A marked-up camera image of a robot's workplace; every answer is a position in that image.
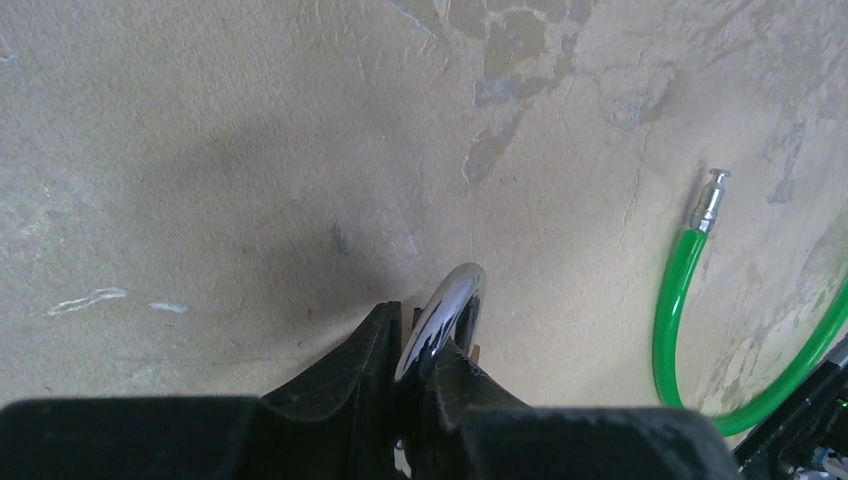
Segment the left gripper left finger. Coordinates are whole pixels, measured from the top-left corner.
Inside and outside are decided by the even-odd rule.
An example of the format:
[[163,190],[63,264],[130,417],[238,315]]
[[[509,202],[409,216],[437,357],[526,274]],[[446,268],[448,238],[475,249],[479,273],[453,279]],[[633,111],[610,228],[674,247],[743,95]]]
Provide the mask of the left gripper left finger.
[[54,398],[1,411],[5,479],[395,479],[401,306],[261,396]]

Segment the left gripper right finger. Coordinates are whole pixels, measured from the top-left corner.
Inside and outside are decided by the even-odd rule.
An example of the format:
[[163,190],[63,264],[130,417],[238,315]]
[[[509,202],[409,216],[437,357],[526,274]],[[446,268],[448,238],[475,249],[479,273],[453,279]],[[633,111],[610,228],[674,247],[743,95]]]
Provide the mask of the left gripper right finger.
[[416,479],[738,479],[688,410],[531,407],[448,341],[413,427]]

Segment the large brass padlock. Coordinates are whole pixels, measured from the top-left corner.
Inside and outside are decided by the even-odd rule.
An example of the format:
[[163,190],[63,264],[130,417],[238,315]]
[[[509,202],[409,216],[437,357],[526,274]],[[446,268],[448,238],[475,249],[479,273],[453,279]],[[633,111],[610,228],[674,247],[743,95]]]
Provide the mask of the large brass padlock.
[[411,387],[427,383],[449,340],[461,352],[471,352],[486,283],[485,270],[474,262],[458,265],[441,281],[404,347],[394,373],[396,385]]

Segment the green cable lock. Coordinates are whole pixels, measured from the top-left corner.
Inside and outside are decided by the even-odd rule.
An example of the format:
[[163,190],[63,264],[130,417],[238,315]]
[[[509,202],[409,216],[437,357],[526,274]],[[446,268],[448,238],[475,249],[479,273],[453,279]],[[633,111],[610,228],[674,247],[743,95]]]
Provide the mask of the green cable lock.
[[[731,173],[712,168],[709,175],[710,180],[701,189],[688,227],[678,236],[667,261],[654,311],[651,347],[653,383],[661,404],[671,408],[684,407],[678,383],[677,350],[685,302],[719,216],[725,180]],[[719,432],[726,437],[743,433],[774,413],[813,372],[846,323],[847,282],[843,281],[811,336],[786,369],[747,404],[713,419]]]

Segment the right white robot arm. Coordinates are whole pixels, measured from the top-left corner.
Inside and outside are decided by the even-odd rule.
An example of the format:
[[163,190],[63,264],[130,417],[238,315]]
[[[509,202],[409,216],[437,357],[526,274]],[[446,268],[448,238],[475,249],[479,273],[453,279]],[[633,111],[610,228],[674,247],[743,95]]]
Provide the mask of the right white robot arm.
[[734,449],[745,479],[847,477],[847,340]]

